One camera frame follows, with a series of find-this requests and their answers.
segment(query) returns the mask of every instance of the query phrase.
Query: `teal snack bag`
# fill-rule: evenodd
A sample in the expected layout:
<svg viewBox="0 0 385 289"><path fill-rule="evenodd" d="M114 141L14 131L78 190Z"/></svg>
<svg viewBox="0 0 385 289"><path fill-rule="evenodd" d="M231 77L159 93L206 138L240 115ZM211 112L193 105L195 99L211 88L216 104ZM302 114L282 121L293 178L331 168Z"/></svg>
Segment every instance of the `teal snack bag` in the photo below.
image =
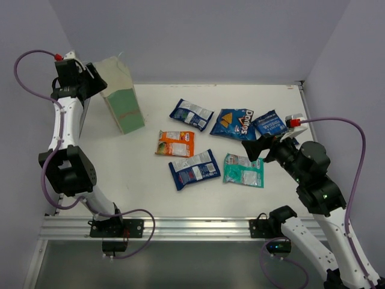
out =
<svg viewBox="0 0 385 289"><path fill-rule="evenodd" d="M223 182L263 188L263 160L249 161L247 157L227 154L224 159Z"/></svg>

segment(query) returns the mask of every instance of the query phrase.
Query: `orange snack bag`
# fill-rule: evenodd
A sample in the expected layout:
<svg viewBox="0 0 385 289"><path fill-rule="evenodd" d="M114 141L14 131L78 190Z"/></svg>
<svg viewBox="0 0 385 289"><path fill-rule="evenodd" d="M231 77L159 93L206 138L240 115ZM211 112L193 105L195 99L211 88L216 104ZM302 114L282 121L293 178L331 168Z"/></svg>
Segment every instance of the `orange snack bag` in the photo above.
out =
<svg viewBox="0 0 385 289"><path fill-rule="evenodd" d="M194 133L192 131L159 131L157 155L194 155Z"/></svg>

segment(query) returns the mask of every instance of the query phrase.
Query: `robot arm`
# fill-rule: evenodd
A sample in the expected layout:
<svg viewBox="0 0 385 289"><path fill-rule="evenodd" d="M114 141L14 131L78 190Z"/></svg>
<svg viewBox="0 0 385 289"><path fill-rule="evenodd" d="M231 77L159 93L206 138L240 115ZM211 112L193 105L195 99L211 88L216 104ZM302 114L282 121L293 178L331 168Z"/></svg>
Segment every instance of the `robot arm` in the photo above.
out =
<svg viewBox="0 0 385 289"><path fill-rule="evenodd" d="M257 141L243 141L242 144L250 161L255 161L262 150L269 149L264 162L277 161L298 183L297 194L300 201L319 223L334 254L311 236L295 214L287 213L287 210L291 210L287 206L270 213L270 228L298 245L325 280L325 288L371 288L368 281L376 288L385 288L378 273L368 262L350 224L350 234L346 234L346 202L339 187L326 175L330 159L325 148L314 141L303 143L299 150L295 147L292 137L303 130L296 127L285 135L263 135ZM285 217L277 214L277 211L282 210L286 211L283 213ZM348 238L355 244L357 253L369 273L369 280L360 268Z"/></svg>
<svg viewBox="0 0 385 289"><path fill-rule="evenodd" d="M39 163L43 167L49 154L56 148L60 138L60 124L64 121L61 145L46 171L49 182L56 193L64 193L67 197L76 199L83 197L83 204L93 214L92 225L97 229L108 231L112 225L116 229L116 224L120 224L123 229L122 217L104 217L94 213L97 211L114 215L119 213L119 209L97 186L95 168L79 147L80 120L84 102L105 89L107 85L94 66L91 63L84 66L74 52L69 52L62 60L56 61L55 66L58 78L53 82L54 92L51 98L62 106L64 119L61 119L62 111L59 106L54 104L54 134L48 151L39 154ZM58 88L55 87L56 82L60 85Z"/></svg>

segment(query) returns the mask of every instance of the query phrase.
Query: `red connector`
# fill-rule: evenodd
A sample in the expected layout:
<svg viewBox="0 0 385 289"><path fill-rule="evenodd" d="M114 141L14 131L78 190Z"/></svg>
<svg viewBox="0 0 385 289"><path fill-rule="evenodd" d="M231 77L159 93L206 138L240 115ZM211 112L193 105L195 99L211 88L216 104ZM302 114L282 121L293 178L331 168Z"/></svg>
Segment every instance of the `red connector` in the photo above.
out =
<svg viewBox="0 0 385 289"><path fill-rule="evenodd" d="M295 128L296 126L301 125L301 120L300 119L292 119L290 120L290 127Z"/></svg>
<svg viewBox="0 0 385 289"><path fill-rule="evenodd" d="M60 54L57 54L57 53L55 54L54 58L56 61L63 60L63 56L61 56Z"/></svg>

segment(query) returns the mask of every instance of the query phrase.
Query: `blue chip bag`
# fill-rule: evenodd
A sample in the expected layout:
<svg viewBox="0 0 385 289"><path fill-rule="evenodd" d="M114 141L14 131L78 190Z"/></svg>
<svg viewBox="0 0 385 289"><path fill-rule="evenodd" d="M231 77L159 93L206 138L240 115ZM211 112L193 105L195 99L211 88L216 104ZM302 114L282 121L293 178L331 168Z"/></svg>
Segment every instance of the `blue chip bag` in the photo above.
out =
<svg viewBox="0 0 385 289"><path fill-rule="evenodd" d="M213 113L213 111L205 110L198 105L180 99L170 117L195 126L200 131L204 131Z"/></svg>
<svg viewBox="0 0 385 289"><path fill-rule="evenodd" d="M271 110L263 116L257 117L251 124L257 129L257 131L261 134L271 134L271 135L279 135L284 134L288 131L285 123L276 113L276 110Z"/></svg>
<svg viewBox="0 0 385 289"><path fill-rule="evenodd" d="M173 161L168 166L178 191L188 184L221 176L218 164L210 149L191 158Z"/></svg>
<svg viewBox="0 0 385 289"><path fill-rule="evenodd" d="M249 161L247 157L227 154L224 159L223 182L263 188L263 160Z"/></svg>
<svg viewBox="0 0 385 289"><path fill-rule="evenodd" d="M222 135L236 140L256 140L255 129L251 124L254 111L223 109L212 128L211 135Z"/></svg>

